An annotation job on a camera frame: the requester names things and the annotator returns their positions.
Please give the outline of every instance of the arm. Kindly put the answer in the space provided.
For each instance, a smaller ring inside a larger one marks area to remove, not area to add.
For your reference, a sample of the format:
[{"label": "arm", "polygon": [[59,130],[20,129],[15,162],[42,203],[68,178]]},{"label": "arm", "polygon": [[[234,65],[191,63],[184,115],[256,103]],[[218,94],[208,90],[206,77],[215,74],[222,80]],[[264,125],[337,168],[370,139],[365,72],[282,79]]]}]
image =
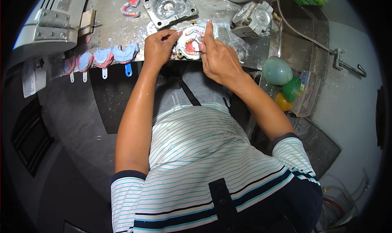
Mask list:
[{"label": "arm", "polygon": [[181,34],[175,30],[163,30],[145,40],[145,61],[117,132],[116,173],[135,170],[148,174],[155,82]]},{"label": "arm", "polygon": [[270,140],[294,129],[284,112],[253,79],[242,70],[233,48],[214,39],[213,24],[207,23],[203,52],[204,73],[219,84],[225,85],[237,94],[248,106],[253,118]]}]

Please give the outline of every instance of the metal clamp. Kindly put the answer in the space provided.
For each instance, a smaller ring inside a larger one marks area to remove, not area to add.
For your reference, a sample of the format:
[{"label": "metal clamp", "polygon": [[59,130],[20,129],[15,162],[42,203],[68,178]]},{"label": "metal clamp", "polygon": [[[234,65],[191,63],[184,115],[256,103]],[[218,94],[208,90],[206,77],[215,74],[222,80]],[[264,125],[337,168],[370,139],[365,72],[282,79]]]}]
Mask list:
[{"label": "metal clamp", "polygon": [[351,67],[350,65],[344,63],[343,61],[340,60],[340,54],[344,53],[344,51],[340,48],[336,48],[335,50],[332,51],[331,55],[335,56],[334,59],[334,68],[338,70],[343,70],[343,69],[350,69],[360,75],[361,77],[367,77],[366,71],[360,66],[360,64],[357,65],[357,69]]}]

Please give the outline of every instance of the hand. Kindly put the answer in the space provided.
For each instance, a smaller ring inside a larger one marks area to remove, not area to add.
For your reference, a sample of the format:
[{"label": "hand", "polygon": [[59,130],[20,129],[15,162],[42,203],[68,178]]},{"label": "hand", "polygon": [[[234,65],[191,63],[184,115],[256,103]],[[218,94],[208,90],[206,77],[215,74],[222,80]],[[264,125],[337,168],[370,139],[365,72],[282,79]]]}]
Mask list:
[{"label": "hand", "polygon": [[144,64],[157,70],[168,61],[174,43],[182,35],[182,31],[162,30],[148,36],[144,40]]},{"label": "hand", "polygon": [[242,70],[234,49],[214,39],[214,27],[211,20],[207,22],[202,42],[199,44],[199,50],[202,52],[204,73],[217,83],[233,90],[236,81],[246,73]]}]

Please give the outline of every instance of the clear plastic box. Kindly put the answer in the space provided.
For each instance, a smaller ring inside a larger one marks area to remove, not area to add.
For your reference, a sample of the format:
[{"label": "clear plastic box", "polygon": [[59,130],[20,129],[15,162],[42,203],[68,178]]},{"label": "clear plastic box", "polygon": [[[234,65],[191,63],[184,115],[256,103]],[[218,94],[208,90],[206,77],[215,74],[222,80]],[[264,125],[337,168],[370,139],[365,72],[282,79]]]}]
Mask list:
[{"label": "clear plastic box", "polygon": [[313,109],[321,79],[316,73],[305,70],[302,71],[300,79],[301,88],[298,97],[294,100],[291,112],[297,117],[307,117]]}]

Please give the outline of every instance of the yellow bowl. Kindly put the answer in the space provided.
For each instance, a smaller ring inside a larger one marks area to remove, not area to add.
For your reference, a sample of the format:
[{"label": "yellow bowl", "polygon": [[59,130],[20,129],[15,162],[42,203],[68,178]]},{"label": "yellow bowl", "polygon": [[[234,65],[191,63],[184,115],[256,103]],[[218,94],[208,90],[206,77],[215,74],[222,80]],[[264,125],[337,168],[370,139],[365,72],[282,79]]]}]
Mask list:
[{"label": "yellow bowl", "polygon": [[290,110],[294,103],[290,103],[282,94],[282,92],[280,92],[276,99],[275,99],[275,103],[277,103],[277,105],[282,109],[282,111],[288,111]]}]

